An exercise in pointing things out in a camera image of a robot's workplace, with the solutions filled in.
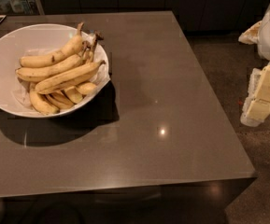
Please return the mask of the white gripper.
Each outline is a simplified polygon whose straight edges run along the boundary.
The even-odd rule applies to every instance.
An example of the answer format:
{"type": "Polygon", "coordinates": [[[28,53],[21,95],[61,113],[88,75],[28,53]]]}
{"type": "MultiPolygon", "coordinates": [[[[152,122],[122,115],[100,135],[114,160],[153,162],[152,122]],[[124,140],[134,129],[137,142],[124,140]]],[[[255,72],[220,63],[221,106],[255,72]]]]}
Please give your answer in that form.
{"type": "MultiPolygon", "coordinates": [[[[270,9],[262,21],[258,21],[238,37],[243,44],[257,44],[259,55],[270,61],[270,9]]],[[[254,68],[249,78],[246,98],[240,121],[249,127],[257,127],[270,115],[270,62],[263,70],[254,68]]]]}

